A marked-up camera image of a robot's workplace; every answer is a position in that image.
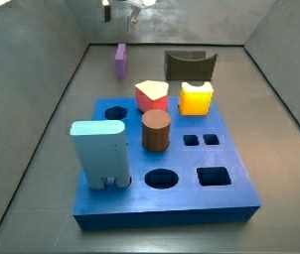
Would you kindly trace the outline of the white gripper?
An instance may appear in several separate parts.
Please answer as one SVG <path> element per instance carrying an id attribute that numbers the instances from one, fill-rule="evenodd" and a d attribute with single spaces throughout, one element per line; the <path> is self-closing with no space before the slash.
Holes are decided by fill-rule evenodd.
<path id="1" fill-rule="evenodd" d="M 140 8 L 148 8 L 155 5 L 156 0 L 122 0 L 130 5 L 131 13 L 127 16 L 127 31 L 132 33 L 135 31 L 135 27 L 138 24 L 138 18 L 140 15 Z M 111 21 L 111 5 L 108 0 L 100 0 L 101 7 L 103 7 L 103 21 L 107 23 Z"/>

